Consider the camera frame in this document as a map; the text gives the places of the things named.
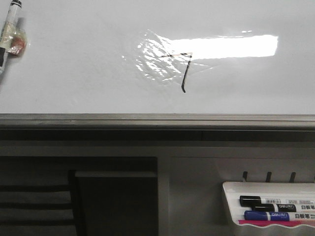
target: whiteboard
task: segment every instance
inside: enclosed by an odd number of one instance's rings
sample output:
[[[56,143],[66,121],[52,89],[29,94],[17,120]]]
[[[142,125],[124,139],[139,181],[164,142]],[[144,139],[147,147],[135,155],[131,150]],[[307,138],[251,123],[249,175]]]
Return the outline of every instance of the whiteboard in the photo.
[[[0,77],[2,114],[315,114],[312,0],[22,2],[28,47]],[[156,63],[166,77],[141,67],[156,39],[193,50],[186,93],[187,58]]]

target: black marker drawing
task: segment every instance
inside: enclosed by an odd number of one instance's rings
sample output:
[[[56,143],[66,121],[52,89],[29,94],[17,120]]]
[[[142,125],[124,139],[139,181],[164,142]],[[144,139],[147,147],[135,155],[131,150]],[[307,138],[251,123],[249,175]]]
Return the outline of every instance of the black marker drawing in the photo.
[[[162,56],[161,58],[174,58],[174,57],[180,57],[180,56],[189,56],[189,61],[188,61],[186,71],[184,74],[184,78],[183,78],[183,82],[182,82],[182,90],[183,90],[183,92],[186,92],[185,91],[185,82],[186,82],[186,77],[187,77],[188,70],[189,70],[190,63],[191,63],[192,53],[180,53],[180,54],[176,54],[176,55],[169,54],[169,55]]]

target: marker holder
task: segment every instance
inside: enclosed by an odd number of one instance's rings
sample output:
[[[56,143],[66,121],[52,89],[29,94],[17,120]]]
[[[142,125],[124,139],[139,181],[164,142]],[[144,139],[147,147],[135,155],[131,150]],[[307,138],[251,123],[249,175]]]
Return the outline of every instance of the marker holder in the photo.
[[[244,220],[245,210],[250,207],[241,207],[240,196],[260,196],[261,198],[282,199],[282,204],[292,200],[314,200],[315,183],[293,183],[295,173],[292,173],[289,183],[271,183],[271,173],[268,173],[266,182],[247,182],[247,173],[243,174],[243,182],[223,183],[223,203],[225,212],[234,236],[304,236],[315,235],[315,222],[303,221],[300,225],[286,225],[277,221],[263,221],[266,226],[247,224]]]

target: blue marker cap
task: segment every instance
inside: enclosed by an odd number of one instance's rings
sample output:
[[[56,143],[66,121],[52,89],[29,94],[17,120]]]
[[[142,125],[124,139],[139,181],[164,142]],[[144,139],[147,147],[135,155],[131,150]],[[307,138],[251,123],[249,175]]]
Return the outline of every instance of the blue marker cap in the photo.
[[[244,212],[244,218],[245,220],[268,220],[266,212],[253,210],[246,210]]]

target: metal frame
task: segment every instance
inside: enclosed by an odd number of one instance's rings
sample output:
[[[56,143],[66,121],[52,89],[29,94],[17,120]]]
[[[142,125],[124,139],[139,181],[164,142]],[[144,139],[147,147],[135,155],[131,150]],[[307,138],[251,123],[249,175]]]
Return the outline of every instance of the metal frame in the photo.
[[[315,130],[315,115],[0,114],[0,129]]]

